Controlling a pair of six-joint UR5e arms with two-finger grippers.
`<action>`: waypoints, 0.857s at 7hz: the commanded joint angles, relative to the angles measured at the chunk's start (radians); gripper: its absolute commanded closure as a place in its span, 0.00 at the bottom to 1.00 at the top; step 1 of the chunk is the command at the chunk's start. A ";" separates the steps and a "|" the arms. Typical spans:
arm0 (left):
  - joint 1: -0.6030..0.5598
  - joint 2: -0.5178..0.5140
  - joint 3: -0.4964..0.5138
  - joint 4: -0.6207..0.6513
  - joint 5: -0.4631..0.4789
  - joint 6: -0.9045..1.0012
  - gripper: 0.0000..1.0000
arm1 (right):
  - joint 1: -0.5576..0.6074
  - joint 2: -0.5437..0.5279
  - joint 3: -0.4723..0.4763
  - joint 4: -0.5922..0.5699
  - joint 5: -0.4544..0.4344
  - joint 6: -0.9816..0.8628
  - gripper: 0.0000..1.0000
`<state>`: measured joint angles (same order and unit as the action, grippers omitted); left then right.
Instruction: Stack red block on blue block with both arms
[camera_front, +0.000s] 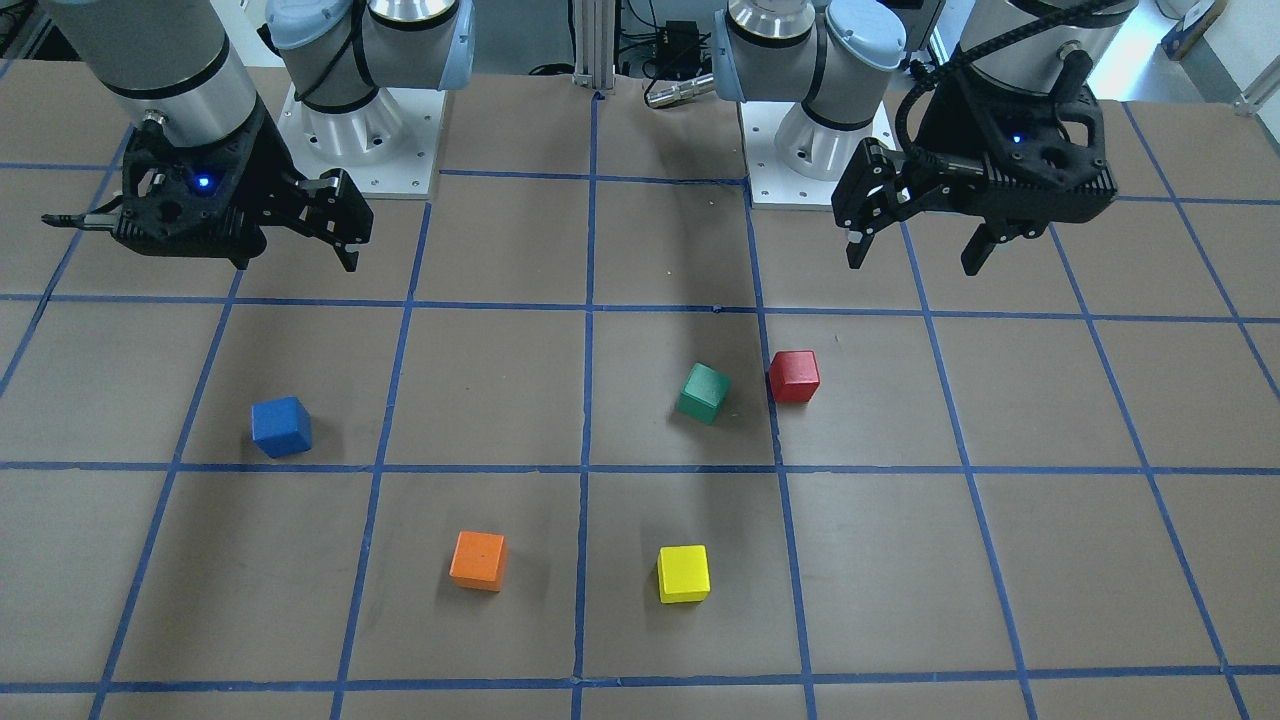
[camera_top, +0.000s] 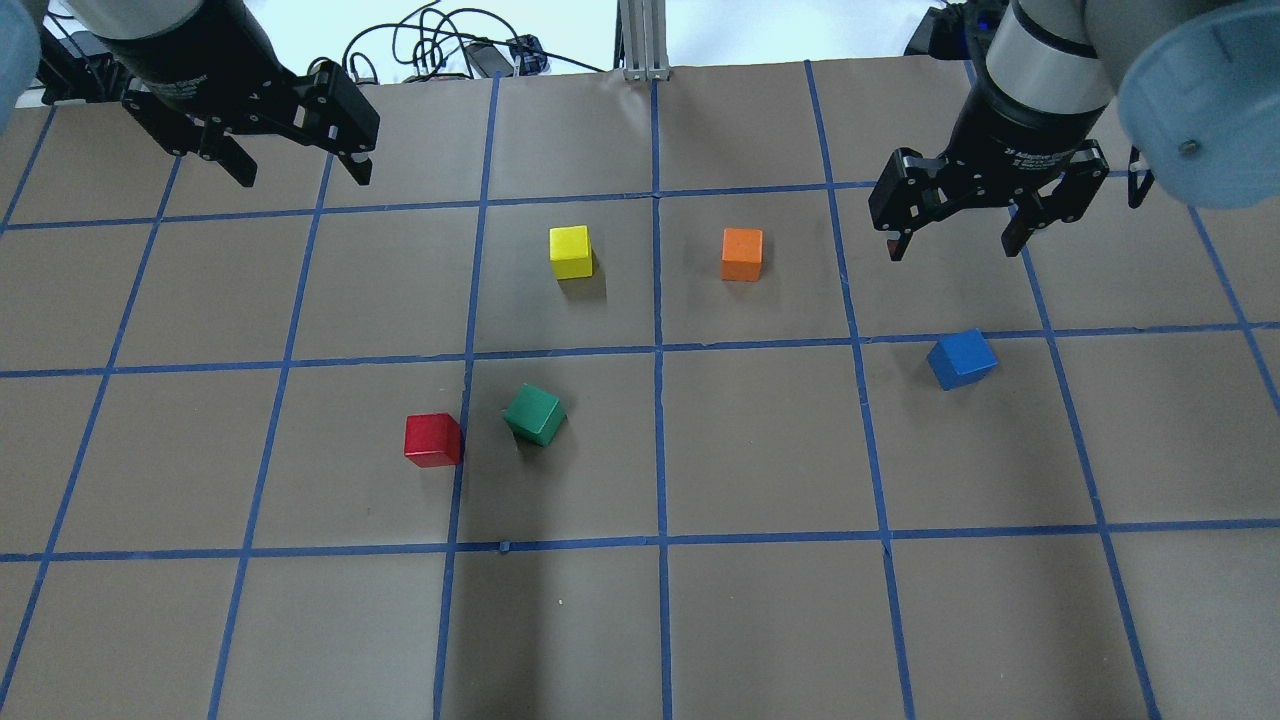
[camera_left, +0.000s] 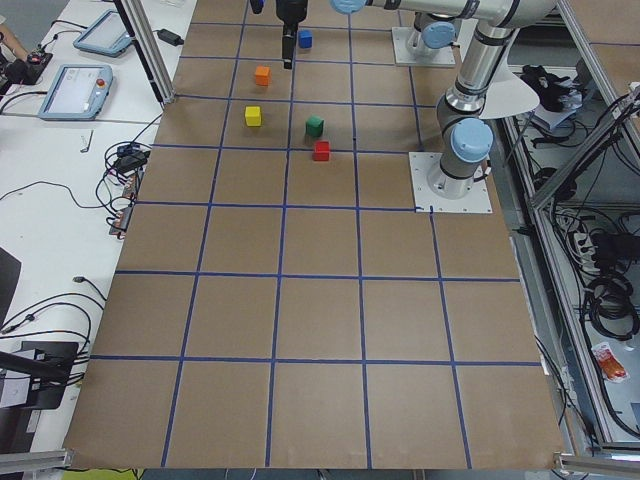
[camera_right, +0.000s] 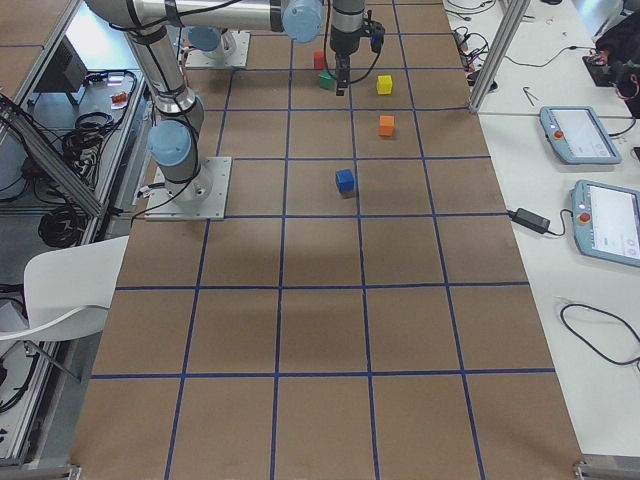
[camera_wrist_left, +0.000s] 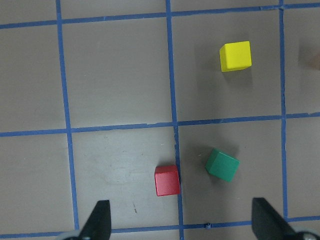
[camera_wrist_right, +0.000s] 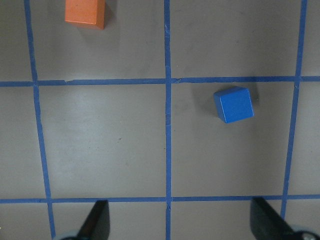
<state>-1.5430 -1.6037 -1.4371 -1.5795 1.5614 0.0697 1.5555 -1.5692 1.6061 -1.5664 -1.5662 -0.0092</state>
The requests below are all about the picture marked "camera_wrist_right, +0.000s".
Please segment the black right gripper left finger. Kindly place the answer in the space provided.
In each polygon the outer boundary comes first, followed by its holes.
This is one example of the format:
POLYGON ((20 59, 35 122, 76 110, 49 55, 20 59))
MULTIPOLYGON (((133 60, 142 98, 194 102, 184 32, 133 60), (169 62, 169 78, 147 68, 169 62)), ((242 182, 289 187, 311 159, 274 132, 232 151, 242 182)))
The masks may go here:
POLYGON ((76 237, 78 240, 107 240, 110 235, 110 211, 107 200, 98 200, 76 237))

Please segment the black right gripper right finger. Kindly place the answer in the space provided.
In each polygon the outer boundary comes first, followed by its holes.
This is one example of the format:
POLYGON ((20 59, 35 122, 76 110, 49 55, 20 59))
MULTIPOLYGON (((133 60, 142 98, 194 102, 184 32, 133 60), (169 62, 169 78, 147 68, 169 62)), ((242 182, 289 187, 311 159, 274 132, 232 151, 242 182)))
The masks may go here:
POLYGON ((295 231, 263 197, 250 203, 250 230, 257 240, 309 240, 309 231, 295 231))

